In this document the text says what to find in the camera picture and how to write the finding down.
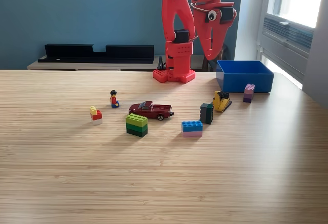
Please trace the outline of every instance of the white wall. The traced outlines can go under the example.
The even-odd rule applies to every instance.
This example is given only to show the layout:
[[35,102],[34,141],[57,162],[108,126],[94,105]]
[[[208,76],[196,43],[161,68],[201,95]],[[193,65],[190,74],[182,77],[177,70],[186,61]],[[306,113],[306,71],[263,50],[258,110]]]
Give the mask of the white wall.
[[328,0],[321,0],[303,91],[328,108]]
[[263,0],[241,0],[235,60],[256,60]]

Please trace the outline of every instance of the red base plate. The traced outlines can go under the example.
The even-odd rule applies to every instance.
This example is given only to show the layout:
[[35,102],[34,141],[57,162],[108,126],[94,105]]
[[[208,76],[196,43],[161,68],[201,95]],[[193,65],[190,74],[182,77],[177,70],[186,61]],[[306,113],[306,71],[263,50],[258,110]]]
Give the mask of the red base plate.
[[153,78],[156,79],[158,82],[165,83],[169,82],[181,82],[181,83],[188,83],[196,77],[196,73],[193,70],[189,70],[189,73],[180,78],[170,78],[169,72],[167,70],[154,70],[153,71]]

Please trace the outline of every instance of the yellow forklift toy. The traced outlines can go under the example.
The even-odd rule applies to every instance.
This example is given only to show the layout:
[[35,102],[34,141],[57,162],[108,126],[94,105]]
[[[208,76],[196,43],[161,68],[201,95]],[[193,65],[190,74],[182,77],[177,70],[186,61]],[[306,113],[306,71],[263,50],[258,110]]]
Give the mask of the yellow forklift toy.
[[231,105],[231,103],[228,92],[215,91],[213,98],[214,110],[223,112]]

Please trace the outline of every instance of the red toy car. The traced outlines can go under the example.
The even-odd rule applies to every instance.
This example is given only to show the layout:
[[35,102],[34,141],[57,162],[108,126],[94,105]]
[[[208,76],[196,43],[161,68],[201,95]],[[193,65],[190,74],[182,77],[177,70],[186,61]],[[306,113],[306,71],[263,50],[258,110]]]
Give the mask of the red toy car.
[[129,114],[164,120],[164,118],[169,118],[171,115],[174,115],[171,110],[171,105],[154,105],[152,101],[146,101],[141,104],[132,105],[129,108]]

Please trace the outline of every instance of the googly eye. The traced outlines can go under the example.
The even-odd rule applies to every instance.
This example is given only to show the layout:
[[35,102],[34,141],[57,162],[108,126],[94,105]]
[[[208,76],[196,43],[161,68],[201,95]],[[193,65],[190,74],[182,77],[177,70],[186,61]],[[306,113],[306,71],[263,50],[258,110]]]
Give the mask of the googly eye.
[[209,20],[210,20],[210,21],[214,21],[214,20],[216,19],[216,16],[217,16],[217,13],[216,13],[215,10],[211,10],[211,11],[209,12],[208,17],[209,17]]

